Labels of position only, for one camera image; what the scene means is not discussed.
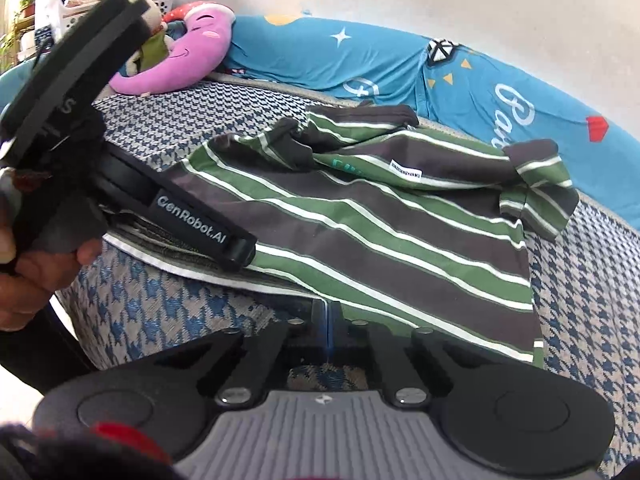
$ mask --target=white wall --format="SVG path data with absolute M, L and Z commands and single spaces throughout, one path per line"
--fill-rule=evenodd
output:
M 217 1 L 243 14 L 308 10 L 456 40 L 558 86 L 640 137 L 640 0 Z

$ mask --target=white laundry basket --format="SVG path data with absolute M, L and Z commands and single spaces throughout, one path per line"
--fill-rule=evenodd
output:
M 172 9 L 172 6 L 174 4 L 174 0 L 153 1 L 160 9 L 163 16 Z M 94 5 L 95 3 L 77 7 L 65 7 L 62 4 L 61 0 L 51 0 L 47 11 L 51 24 L 51 30 L 53 33 L 53 39 L 55 41 L 59 41 L 60 38 L 62 38 L 62 36 L 64 36 L 65 33 L 71 27 L 73 27 L 80 18 L 88 13 Z

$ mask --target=screw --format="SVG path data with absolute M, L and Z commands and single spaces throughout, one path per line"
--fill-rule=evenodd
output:
M 251 391 L 244 386 L 239 388 L 227 388 L 218 394 L 218 400 L 222 404 L 244 404 L 251 399 Z
M 400 404 L 414 406 L 427 400 L 427 394 L 420 388 L 402 388 L 396 392 L 396 399 Z

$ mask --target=bed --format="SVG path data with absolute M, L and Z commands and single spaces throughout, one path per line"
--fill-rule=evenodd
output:
M 326 95 L 270 82 L 219 76 L 181 92 L 98 103 L 109 139 L 164 170 L 223 132 L 256 133 L 281 116 L 301 119 Z M 264 294 L 207 283 L 107 236 L 104 253 L 60 300 L 79 341 L 100 368 L 135 360 L 213 330 L 259 331 L 282 316 Z M 640 456 L 640 236 L 584 198 L 553 243 L 527 237 L 535 305 L 545 337 L 545 367 L 601 393 L 616 417 L 602 464 L 610 476 Z M 307 377 L 321 388 L 353 384 L 339 370 Z
M 406 104 L 500 148 L 553 139 L 574 186 L 640 229 L 640 142 L 594 108 L 473 45 L 343 20 L 238 16 L 223 65 L 243 78 Z

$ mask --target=clothing label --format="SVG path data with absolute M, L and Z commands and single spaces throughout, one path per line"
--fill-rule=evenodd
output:
M 422 177 L 422 170 L 414 170 L 414 168 L 405 168 L 404 166 L 400 166 L 400 164 L 398 164 L 393 159 L 391 160 L 391 163 L 389 164 L 389 167 L 392 170 L 394 170 L 396 173 L 403 174 L 404 176 L 410 176 L 410 177 L 413 177 L 413 178 L 421 178 Z

